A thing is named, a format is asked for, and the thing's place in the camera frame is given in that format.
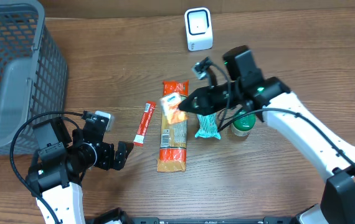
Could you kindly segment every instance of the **teal package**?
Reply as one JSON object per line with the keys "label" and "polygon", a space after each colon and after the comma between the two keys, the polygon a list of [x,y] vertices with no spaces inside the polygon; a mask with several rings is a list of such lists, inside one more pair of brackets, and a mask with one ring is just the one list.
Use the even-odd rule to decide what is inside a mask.
{"label": "teal package", "polygon": [[200,122],[200,129],[196,133],[196,138],[217,138],[220,139],[220,134],[217,132],[216,114],[207,116],[197,114]]}

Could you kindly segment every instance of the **wooden table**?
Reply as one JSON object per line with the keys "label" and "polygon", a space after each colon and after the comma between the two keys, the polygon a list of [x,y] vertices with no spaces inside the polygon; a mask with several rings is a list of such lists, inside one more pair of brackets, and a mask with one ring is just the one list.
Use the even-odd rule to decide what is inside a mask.
{"label": "wooden table", "polygon": [[[266,77],[281,78],[355,145],[355,9],[215,14],[212,25],[214,47],[188,52],[183,16],[49,21],[70,67],[65,109],[111,112],[116,123],[105,141],[132,141],[144,104],[158,101],[163,80],[190,80],[194,91],[206,82],[195,79],[191,66],[206,56],[222,65],[223,53],[246,44]],[[123,170],[87,173],[86,216],[122,207],[141,217],[259,218],[294,215],[321,200],[316,169],[260,122],[246,141],[230,130],[221,141],[194,139],[192,115],[187,171],[177,173],[156,172],[160,126],[157,107],[144,147],[134,149]],[[30,159],[16,156],[23,175]],[[9,158],[0,156],[0,223],[43,222]]]}

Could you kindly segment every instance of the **barcode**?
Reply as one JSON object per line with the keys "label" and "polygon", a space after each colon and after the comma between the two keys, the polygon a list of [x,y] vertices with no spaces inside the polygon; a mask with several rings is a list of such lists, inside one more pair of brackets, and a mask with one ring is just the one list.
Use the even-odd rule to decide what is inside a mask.
{"label": "barcode", "polygon": [[149,109],[150,109],[150,104],[146,103],[146,108],[144,109],[144,112],[147,113]]}
{"label": "barcode", "polygon": [[169,147],[169,133],[161,135],[161,147]]}

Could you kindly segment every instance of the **gray plastic basket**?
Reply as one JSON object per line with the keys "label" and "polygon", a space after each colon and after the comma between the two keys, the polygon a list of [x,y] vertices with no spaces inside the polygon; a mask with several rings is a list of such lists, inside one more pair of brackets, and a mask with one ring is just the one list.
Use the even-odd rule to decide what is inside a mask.
{"label": "gray plastic basket", "polygon": [[[36,0],[0,1],[0,154],[8,154],[17,129],[27,119],[64,108],[68,68],[44,25]],[[14,152],[38,148],[32,125],[19,136]]]}

